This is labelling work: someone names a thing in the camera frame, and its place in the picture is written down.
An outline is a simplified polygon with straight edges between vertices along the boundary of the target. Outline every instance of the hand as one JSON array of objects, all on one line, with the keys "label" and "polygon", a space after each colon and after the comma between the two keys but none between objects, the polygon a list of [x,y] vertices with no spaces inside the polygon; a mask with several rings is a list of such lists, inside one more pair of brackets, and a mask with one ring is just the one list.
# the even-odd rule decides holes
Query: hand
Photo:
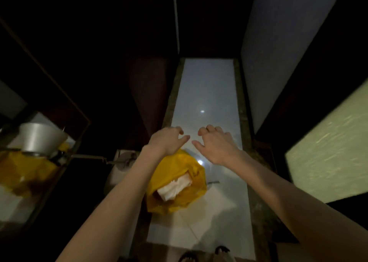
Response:
[{"label": "hand", "polygon": [[196,140],[193,140],[192,144],[205,158],[214,164],[228,167],[229,160],[234,155],[242,152],[236,146],[230,132],[224,133],[219,126],[213,127],[209,124],[206,128],[201,127],[198,135],[202,136],[204,146]]},{"label": "hand", "polygon": [[189,135],[179,139],[179,134],[184,134],[181,127],[165,127],[154,133],[148,144],[162,153],[163,156],[171,155],[176,153],[190,139]]}]

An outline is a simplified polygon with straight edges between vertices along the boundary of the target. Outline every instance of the white tile floor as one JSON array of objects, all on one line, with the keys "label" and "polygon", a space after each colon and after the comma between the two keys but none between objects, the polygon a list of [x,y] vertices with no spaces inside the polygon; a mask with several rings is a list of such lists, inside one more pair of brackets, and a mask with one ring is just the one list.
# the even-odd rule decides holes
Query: white tile floor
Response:
[{"label": "white tile floor", "polygon": [[[230,131],[242,147],[232,59],[185,61],[172,126],[200,140],[198,129],[207,124]],[[183,149],[200,155],[191,141]],[[246,183],[221,166],[212,165],[211,172],[220,184],[186,209],[154,215],[147,241],[206,252],[224,245],[236,257],[255,260]]]}]

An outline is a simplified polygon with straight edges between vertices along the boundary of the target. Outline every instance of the left hand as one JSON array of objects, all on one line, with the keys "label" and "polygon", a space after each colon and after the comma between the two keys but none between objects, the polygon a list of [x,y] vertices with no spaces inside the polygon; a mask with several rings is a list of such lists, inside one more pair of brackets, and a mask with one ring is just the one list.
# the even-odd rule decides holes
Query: left hand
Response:
[{"label": "left hand", "polygon": [[190,135],[179,139],[179,134],[184,134],[181,127],[165,127],[154,133],[148,144],[161,151],[164,156],[172,155],[190,139]]}]

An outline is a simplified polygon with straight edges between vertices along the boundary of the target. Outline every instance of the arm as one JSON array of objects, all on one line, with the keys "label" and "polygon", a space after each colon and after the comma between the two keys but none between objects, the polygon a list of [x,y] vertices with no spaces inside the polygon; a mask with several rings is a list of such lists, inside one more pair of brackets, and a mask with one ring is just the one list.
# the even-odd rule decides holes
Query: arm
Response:
[{"label": "arm", "polygon": [[188,140],[180,127],[164,128],[152,135],[124,179],[117,184],[76,232],[57,262],[115,262],[125,234],[140,206],[157,165]]},{"label": "arm", "polygon": [[364,261],[368,231],[253,160],[220,127],[202,127],[204,146],[193,145],[209,161],[234,171],[274,210],[318,261]]}]

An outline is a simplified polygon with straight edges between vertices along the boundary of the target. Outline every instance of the finger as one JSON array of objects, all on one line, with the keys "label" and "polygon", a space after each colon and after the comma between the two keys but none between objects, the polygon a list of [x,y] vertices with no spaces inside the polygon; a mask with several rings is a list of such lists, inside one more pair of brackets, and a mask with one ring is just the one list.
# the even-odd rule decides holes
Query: finger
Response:
[{"label": "finger", "polygon": [[213,125],[209,124],[206,126],[206,129],[209,131],[209,132],[212,132],[212,131],[215,131],[215,128]]},{"label": "finger", "polygon": [[208,130],[204,127],[201,127],[199,130],[198,130],[198,136],[203,136],[205,134],[208,133]]},{"label": "finger", "polygon": [[221,128],[221,127],[219,127],[219,126],[216,126],[216,127],[215,127],[215,129],[216,129],[218,132],[222,132],[222,133],[224,133],[224,131],[222,130],[222,128]]},{"label": "finger", "polygon": [[203,154],[205,147],[204,147],[204,145],[202,145],[202,144],[200,143],[200,141],[193,140],[193,141],[192,141],[192,144],[193,144],[193,146],[195,146],[195,148],[196,148],[196,149],[197,149],[201,154]]},{"label": "finger", "polygon": [[184,134],[184,131],[183,131],[183,129],[180,126],[176,126],[174,128],[176,128],[177,130],[179,130],[179,134],[180,135],[183,135]]},{"label": "finger", "polygon": [[179,148],[181,148],[182,146],[184,146],[184,144],[185,144],[186,142],[188,142],[188,141],[189,141],[189,139],[190,139],[190,135],[185,135],[185,136],[181,137],[181,138],[179,139],[179,141],[178,141],[178,146],[179,146]]}]

